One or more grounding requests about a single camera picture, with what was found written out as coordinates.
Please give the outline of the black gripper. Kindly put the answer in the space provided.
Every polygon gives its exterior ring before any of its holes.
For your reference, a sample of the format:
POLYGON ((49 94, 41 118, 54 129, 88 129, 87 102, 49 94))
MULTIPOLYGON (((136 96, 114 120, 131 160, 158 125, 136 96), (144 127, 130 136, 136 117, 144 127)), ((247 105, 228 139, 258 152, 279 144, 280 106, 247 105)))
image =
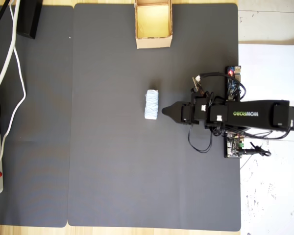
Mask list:
POLYGON ((162 109, 162 114, 176 123, 199 124, 206 119, 208 97, 200 92, 192 93, 190 102, 177 101, 162 109))

